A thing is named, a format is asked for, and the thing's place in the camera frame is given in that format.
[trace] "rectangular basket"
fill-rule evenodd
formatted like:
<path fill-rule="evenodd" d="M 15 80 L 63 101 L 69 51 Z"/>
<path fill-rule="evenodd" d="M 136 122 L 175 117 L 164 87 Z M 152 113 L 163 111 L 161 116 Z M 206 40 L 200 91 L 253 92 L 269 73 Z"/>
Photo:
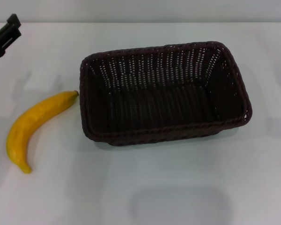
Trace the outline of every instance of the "rectangular basket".
<path fill-rule="evenodd" d="M 252 116 L 239 69 L 219 42 L 96 53 L 80 72 L 82 128 L 96 142 L 203 137 Z"/>

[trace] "white surface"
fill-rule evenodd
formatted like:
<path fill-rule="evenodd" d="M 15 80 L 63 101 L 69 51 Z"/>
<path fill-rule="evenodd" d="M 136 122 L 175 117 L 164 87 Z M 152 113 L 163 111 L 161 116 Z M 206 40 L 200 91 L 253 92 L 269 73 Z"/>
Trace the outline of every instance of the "white surface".
<path fill-rule="evenodd" d="M 0 0 L 0 22 L 281 22 L 281 0 Z"/>
<path fill-rule="evenodd" d="M 0 59 L 0 225 L 281 225 L 281 23 L 24 24 Z M 116 148 L 87 139 L 79 104 L 29 144 L 30 175 L 5 153 L 12 122 L 99 51 L 223 42 L 253 117 L 184 141 Z"/>

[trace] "basket rim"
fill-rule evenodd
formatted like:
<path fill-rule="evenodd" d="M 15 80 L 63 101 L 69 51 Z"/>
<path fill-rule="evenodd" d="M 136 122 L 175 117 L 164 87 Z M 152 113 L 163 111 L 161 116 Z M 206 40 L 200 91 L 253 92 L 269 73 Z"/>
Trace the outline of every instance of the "basket rim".
<path fill-rule="evenodd" d="M 192 50 L 197 48 L 218 48 L 220 49 L 225 56 L 225 60 L 229 64 L 229 66 L 232 68 L 232 74 L 236 80 L 237 88 L 239 90 L 244 112 L 243 115 L 227 119 L 227 120 L 221 120 L 221 121 L 213 121 L 213 122 L 203 122 L 203 123 L 188 123 L 183 125 L 171 125 L 171 126 L 164 126 L 159 128 L 143 128 L 138 130 L 130 130 L 130 131 L 120 131 L 120 132 L 108 132 L 108 133 L 102 133 L 102 132 L 96 132 L 92 126 L 91 123 L 88 121 L 91 121 L 91 119 L 87 115 L 86 107 L 85 107 L 85 88 L 81 86 L 81 84 L 86 79 L 86 73 L 88 72 L 88 69 L 83 72 L 82 68 L 84 68 L 86 65 L 87 68 L 89 67 L 90 63 L 92 63 L 94 60 L 100 60 L 100 59 L 106 59 L 106 58 L 113 58 L 113 57 L 119 57 L 119 56 L 129 56 L 129 55 L 135 55 L 135 54 L 153 54 L 153 53 L 165 53 L 165 52 L 173 52 L 173 51 L 181 51 L 181 50 Z M 247 124 L 251 117 L 252 117 L 252 107 L 249 100 L 248 93 L 245 89 L 245 85 L 241 76 L 241 73 L 239 71 L 239 68 L 234 60 L 234 57 L 232 56 L 230 50 L 221 42 L 217 41 L 207 41 L 207 42 L 192 42 L 187 44 L 175 44 L 175 45 L 164 45 L 164 46 L 157 46 L 157 47 L 146 47 L 146 48 L 134 48 L 134 49 L 121 49 L 121 50 L 113 50 L 113 51 L 107 51 L 107 52 L 98 52 L 94 53 L 90 56 L 87 56 L 81 63 L 81 73 L 80 73 L 80 107 L 81 107 L 81 118 L 82 118 L 82 128 L 85 134 L 87 134 L 89 137 L 93 138 L 94 140 L 100 140 L 102 139 L 109 139 L 109 138 L 118 138 L 118 137 L 126 137 L 126 136 L 135 136 L 135 135 L 141 135 L 141 134 L 155 134 L 160 132 L 169 132 L 172 130 L 184 130 L 184 129 L 200 129 L 200 128 L 219 128 L 222 127 L 222 129 L 229 129 L 229 128 L 236 128 L 243 126 Z"/>

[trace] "yellow banana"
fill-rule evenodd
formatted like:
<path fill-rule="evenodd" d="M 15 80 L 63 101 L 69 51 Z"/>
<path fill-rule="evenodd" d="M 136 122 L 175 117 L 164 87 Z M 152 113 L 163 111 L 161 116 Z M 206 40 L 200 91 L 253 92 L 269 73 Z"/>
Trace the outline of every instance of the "yellow banana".
<path fill-rule="evenodd" d="M 72 106 L 78 95 L 77 91 L 61 92 L 36 104 L 14 122 L 6 138 L 6 150 L 10 160 L 24 173 L 32 171 L 26 159 L 30 136 L 43 123 Z"/>

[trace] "woven pattern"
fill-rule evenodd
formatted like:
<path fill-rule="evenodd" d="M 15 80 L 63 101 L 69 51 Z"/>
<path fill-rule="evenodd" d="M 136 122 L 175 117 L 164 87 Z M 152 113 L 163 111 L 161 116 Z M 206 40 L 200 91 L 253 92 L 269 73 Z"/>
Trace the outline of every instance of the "woven pattern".
<path fill-rule="evenodd" d="M 213 135 L 252 115 L 238 67 L 218 42 L 90 55 L 80 94 L 85 135 L 112 145 Z"/>

